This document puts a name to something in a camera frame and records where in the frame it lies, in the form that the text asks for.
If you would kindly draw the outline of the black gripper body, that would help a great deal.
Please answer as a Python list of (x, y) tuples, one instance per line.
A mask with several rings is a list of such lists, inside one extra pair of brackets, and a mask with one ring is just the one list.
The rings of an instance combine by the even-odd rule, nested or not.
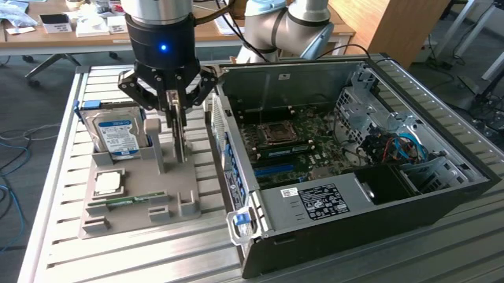
[(201, 65), (195, 56), (194, 15), (170, 24), (148, 24), (126, 15), (135, 67), (124, 73), (124, 85), (143, 80), (151, 87), (162, 77), (167, 90), (184, 90)]

